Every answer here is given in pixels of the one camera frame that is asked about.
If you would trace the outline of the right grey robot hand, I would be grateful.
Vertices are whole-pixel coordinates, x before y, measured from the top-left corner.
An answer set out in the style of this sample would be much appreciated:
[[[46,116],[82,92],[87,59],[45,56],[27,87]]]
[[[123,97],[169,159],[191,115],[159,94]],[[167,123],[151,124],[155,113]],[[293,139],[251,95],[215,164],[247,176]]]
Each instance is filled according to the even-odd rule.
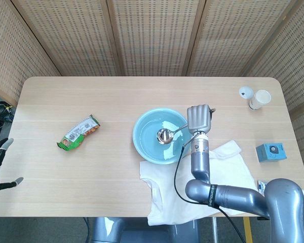
[[[191,134],[203,132],[207,134],[211,129],[212,114],[215,108],[208,104],[191,106],[187,109],[187,128]]]

